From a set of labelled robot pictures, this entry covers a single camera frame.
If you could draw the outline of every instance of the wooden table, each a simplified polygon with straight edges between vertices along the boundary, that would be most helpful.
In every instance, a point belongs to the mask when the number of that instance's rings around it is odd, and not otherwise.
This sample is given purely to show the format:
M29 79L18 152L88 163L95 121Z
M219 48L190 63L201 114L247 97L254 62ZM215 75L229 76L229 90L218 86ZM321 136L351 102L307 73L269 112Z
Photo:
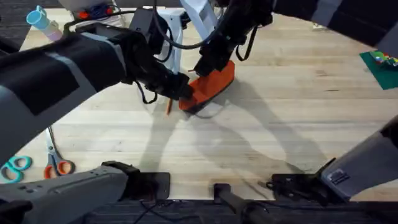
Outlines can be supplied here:
M64 9L47 12L61 26L70 20ZM118 84L54 124L58 150L77 172L108 160L170 172L170 198L210 199L212 185L226 182L244 198L272 199L258 180L315 172L397 114L398 91L383 91L358 56L369 47L314 32L308 22L278 15L274 21L257 33L247 62L233 57L236 80L199 116L188 117L176 103L166 116L167 100L145 106L135 85ZM184 44L200 40L191 24L184 35ZM48 42L31 29L22 48ZM183 51L182 71L199 57L198 50ZM45 135L19 154L34 160L25 181L42 179ZM398 200L397 187L378 186L355 200Z

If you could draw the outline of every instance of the green mat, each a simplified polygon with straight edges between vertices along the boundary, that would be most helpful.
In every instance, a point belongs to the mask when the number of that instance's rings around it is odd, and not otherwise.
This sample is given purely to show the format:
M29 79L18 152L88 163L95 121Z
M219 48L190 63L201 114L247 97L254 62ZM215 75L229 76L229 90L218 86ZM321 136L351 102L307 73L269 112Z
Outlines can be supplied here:
M377 64L369 52L361 53L360 56L383 90L398 87L398 67Z

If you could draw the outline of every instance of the dark background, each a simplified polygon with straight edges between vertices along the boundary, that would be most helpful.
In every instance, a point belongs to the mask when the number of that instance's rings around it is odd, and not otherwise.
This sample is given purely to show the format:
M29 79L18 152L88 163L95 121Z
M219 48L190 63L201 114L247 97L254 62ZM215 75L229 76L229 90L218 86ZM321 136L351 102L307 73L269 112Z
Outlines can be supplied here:
M119 7L152 5L151 0L117 0L116 2ZM25 17L31 10L35 9L36 5L41 5L44 8L61 7L57 0L0 0L0 36L14 41L17 47L20 47L30 29ZM158 5L179 7L180 3L179 0L158 0ZM398 204L396 203L353 202L344 206L328 207L328 209L338 208L334 211L296 209L297 207L320 208L314 203L277 202L277 204L295 207L295 209L286 209L267 206L270 215L286 219L288 223L398 223L398 213L396 212L398 211ZM234 216L228 207L213 205L211 201L176 201L172 204L168 201L157 206L154 210L172 218L185 215L201 216L201 220L194 218L184 220L181 223L240 223L239 218ZM143 211L144 209L138 202L119 202L98 208L77 220L77 223L134 223ZM168 221L148 213L139 223L168 223Z

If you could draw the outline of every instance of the orange object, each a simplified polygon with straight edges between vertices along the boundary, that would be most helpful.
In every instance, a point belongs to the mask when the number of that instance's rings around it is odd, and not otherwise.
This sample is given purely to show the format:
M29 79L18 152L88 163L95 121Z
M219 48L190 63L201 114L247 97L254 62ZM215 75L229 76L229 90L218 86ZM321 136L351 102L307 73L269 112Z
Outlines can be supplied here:
M193 96L190 100L180 100L180 109L195 114L205 107L210 100L224 91L235 78L235 64L229 61L221 71L214 70L207 77L200 77L190 83Z
M90 15L87 12L79 12L79 18L80 19L88 19L89 16Z

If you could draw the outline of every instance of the scissors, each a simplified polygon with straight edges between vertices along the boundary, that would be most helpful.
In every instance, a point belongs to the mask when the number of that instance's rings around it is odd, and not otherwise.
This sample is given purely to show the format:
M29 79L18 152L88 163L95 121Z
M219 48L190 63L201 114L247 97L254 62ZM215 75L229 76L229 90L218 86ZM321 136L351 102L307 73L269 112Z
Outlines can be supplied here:
M18 161L25 161L24 166L20 166ZM24 174L21 172L26 170L32 165L32 158L29 156L12 156L0 169L1 180L7 184L15 184L20 182L24 178ZM7 170L16 175L15 179L10 178L7 175Z
M49 153L49 161L44 169L44 178L52 179L57 176L72 174L75 171L75 164L72 161L62 159L54 144L54 138L51 127L45 130L47 151Z

